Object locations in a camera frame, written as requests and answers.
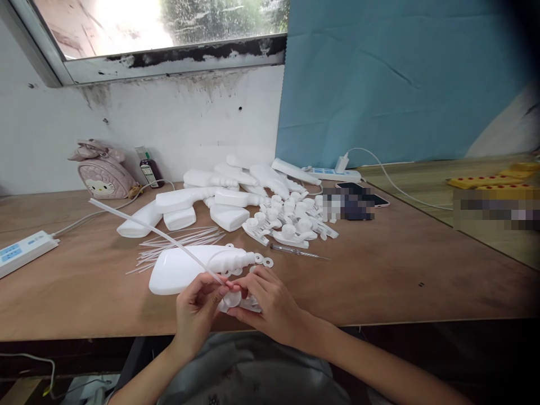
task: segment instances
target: bottle label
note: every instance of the bottle label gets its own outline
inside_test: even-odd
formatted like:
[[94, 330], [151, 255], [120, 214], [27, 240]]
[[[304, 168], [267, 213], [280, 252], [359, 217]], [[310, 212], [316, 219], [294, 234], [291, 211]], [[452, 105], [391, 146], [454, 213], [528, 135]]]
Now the bottle label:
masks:
[[159, 186], [157, 183], [151, 184], [152, 182], [156, 181], [156, 177], [154, 176], [152, 168], [148, 165], [141, 165], [141, 170], [146, 177], [146, 181], [148, 181], [148, 183], [150, 184], [150, 187], [157, 188]]

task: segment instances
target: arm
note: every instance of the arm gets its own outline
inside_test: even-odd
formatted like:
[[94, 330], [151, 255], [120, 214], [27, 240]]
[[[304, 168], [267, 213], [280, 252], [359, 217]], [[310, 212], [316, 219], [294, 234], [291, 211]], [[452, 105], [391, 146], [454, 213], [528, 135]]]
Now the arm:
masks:
[[231, 308], [229, 315], [279, 343], [337, 365], [394, 403], [471, 404], [433, 375], [300, 309], [271, 269], [258, 266], [234, 283], [257, 298], [262, 313]]
[[220, 286], [208, 273], [199, 274], [176, 300], [177, 332], [171, 344], [118, 390], [109, 405], [154, 405], [171, 380], [202, 347], [219, 302], [240, 288], [226, 281]]

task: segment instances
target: window frame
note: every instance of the window frame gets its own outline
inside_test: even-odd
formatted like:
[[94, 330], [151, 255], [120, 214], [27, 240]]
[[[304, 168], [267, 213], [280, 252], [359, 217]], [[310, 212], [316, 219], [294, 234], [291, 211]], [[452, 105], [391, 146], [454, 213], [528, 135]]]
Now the window frame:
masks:
[[42, 71], [50, 68], [58, 78], [59, 83], [45, 81], [49, 87], [285, 63], [286, 33], [67, 60], [34, 3], [8, 1], [20, 19], [16, 25], [22, 26], [34, 41], [23, 51], [28, 55], [28, 48], [37, 47], [48, 63], [48, 67], [33, 63], [38, 74], [50, 77], [50, 71]]

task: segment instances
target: blue backdrop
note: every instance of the blue backdrop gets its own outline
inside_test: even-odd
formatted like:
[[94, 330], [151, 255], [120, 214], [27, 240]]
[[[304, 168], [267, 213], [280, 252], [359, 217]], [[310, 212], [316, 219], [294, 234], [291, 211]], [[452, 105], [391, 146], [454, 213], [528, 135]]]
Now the blue backdrop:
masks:
[[[496, 0], [291, 0], [276, 156], [463, 157], [532, 79]], [[351, 152], [350, 167], [375, 163]]]

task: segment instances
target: brown bottle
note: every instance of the brown bottle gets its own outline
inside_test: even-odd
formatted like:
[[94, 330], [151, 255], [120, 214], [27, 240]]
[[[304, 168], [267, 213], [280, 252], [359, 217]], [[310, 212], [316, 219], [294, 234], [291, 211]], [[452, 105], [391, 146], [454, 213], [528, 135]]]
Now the brown bottle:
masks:
[[141, 168], [142, 173], [145, 175], [146, 181], [148, 181], [150, 184], [150, 187], [162, 188], [165, 182], [155, 182], [156, 180], [163, 179], [156, 161], [154, 159], [150, 159], [150, 155], [148, 154], [145, 146], [138, 146], [135, 148], [135, 150], [137, 151], [137, 155], [139, 155], [139, 159], [141, 159], [139, 167]]

